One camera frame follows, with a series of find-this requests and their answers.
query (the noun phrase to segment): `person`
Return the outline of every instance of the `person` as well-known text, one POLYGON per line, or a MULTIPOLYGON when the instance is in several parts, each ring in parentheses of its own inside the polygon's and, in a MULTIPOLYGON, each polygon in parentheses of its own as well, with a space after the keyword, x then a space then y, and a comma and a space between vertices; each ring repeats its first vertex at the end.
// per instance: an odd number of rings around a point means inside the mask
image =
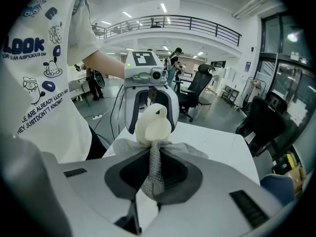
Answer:
POLYGON ((95 23, 93 26, 92 26, 92 30, 93 31, 97 31, 98 29, 97 29, 97 25, 98 25, 98 23, 95 23))
POLYGON ((87 67, 85 64, 82 66, 83 70, 86 70, 86 81, 88 82, 89 89, 93 95, 93 101, 99 101, 100 98, 104 98, 102 90, 96 79, 94 78, 94 70, 87 67))
POLYGON ((169 56, 171 67, 172 67, 171 70, 168 71, 168 77, 167 77, 167 82, 168 82, 169 87, 171 87, 172 80, 173 80, 174 74, 176 73, 176 70, 181 69, 178 66, 178 59, 181 53, 182 53, 182 49, 177 47, 176 50, 172 52, 169 56))
POLYGON ((133 30, 133 28, 132 28, 132 26, 130 25, 129 22, 126 23, 126 29, 127 29, 128 31, 132 31, 132 30, 133 30))
POLYGON ((71 101, 67 79, 67 67, 80 61, 123 79, 124 64, 98 49, 87 0, 31 0, 3 42, 0 67, 22 90, 12 95, 16 108, 30 103, 15 134, 59 163, 100 158, 106 151, 71 101))
POLYGON ((214 74, 215 74, 215 73, 214 73, 215 71, 216 71, 216 69, 215 69, 215 68, 212 68, 209 73, 212 74, 212 75, 214 75, 214 74))
POLYGON ((178 67, 180 68, 180 70, 183 70, 183 66, 182 66, 182 64, 181 64, 181 62, 177 62, 178 63, 178 67))

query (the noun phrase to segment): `black vent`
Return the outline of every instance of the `black vent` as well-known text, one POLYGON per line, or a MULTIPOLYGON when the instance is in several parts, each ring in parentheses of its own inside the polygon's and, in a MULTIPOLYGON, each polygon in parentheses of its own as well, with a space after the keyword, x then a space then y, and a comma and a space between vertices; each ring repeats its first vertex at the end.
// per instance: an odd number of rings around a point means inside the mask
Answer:
POLYGON ((252 228, 257 228, 269 219, 244 191, 232 192, 229 193, 229 195, 239 207, 252 228))
POLYGON ((84 168, 77 168, 74 170, 65 171, 64 175, 68 178, 68 177, 80 175, 80 174, 85 173, 85 172, 87 172, 87 171, 84 168))

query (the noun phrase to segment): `black chair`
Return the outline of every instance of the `black chair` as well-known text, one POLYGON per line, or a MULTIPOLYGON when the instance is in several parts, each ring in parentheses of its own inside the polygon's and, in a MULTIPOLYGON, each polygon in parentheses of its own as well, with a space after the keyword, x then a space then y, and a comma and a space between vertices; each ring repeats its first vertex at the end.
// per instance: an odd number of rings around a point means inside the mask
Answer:
MULTIPOLYGON (((193 118, 188 114, 188 110, 190 107, 196 107, 198 105, 198 97, 204 88, 209 84, 212 79, 212 74, 209 73, 210 65, 202 64, 199 65, 197 69, 197 73, 194 76, 192 83, 190 84, 188 89, 181 89, 182 92, 176 92, 179 99, 179 107, 180 112, 185 116, 190 118, 190 122, 193 121, 193 118)), ((180 88, 181 81, 174 81, 179 84, 178 88, 180 88)))
POLYGON ((287 110, 287 103, 279 95, 272 91, 267 92, 265 99, 269 105, 280 114, 283 114, 287 110))
POLYGON ((174 86, 173 90, 177 93, 180 93, 180 84, 182 84, 183 82, 180 81, 180 78, 179 78, 179 75, 181 74, 181 71, 178 70, 176 72, 176 77, 175 77, 175 80, 173 80, 173 82, 176 83, 176 85, 174 86))
POLYGON ((251 155, 259 156, 263 147, 272 142, 286 129, 283 116, 271 108, 269 103, 260 97, 254 97, 250 105, 250 112, 241 125, 237 127, 236 134, 247 137, 251 132, 255 137, 247 145, 251 155))

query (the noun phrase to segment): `cartoon print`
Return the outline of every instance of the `cartoon print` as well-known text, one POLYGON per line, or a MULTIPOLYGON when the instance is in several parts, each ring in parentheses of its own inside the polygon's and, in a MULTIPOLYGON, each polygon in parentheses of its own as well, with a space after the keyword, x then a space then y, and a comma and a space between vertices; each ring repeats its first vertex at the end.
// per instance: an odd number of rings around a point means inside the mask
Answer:
POLYGON ((54 56, 54 60, 43 63, 43 65, 46 66, 46 69, 44 71, 44 75, 46 77, 50 77, 50 78, 58 77, 63 73, 62 69, 59 69, 57 67, 56 62, 57 62, 57 57, 54 56))
POLYGON ((62 35, 62 28, 61 26, 63 25, 62 22, 60 22, 59 26, 53 26, 52 28, 49 28, 49 39, 52 41, 54 44, 56 43, 61 43, 61 35, 62 35))
POLYGON ((35 78, 23 77, 23 87, 26 88, 29 95, 32 97, 32 105, 35 105, 39 102, 40 98, 45 96, 45 92, 40 92, 38 83, 35 78))
POLYGON ((58 10, 55 7, 51 7, 47 10, 45 13, 45 17, 48 18, 49 20, 52 20, 53 17, 57 14, 58 10))
POLYGON ((41 86, 49 92, 53 92, 56 88, 56 85, 52 81, 44 81, 41 86))
POLYGON ((27 6, 24 8, 22 14, 24 17, 34 17, 35 14, 38 14, 41 10, 41 6, 45 3, 46 0, 31 0, 27 6))

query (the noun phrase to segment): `white table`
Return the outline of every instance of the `white table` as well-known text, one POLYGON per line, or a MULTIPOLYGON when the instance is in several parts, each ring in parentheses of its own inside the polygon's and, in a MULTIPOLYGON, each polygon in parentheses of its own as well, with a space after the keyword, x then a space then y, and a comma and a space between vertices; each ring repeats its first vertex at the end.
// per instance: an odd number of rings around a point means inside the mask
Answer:
MULTIPOLYGON (((117 139, 136 141, 135 133, 130 134, 126 128, 117 139)), ((225 163, 249 179, 260 185, 256 166, 243 137, 238 134, 208 129, 196 125, 178 122, 176 129, 170 135, 173 143, 185 142, 196 149, 206 153, 209 159, 225 163)), ((112 145, 103 157, 114 155, 112 145)), ((136 195, 139 224, 145 230, 157 217, 156 203, 148 198, 141 190, 136 195)))
POLYGON ((179 75, 179 79, 180 79, 180 81, 192 82, 193 79, 194 79, 194 76, 192 76, 192 77, 186 77, 186 76, 184 76, 184 75, 179 75))

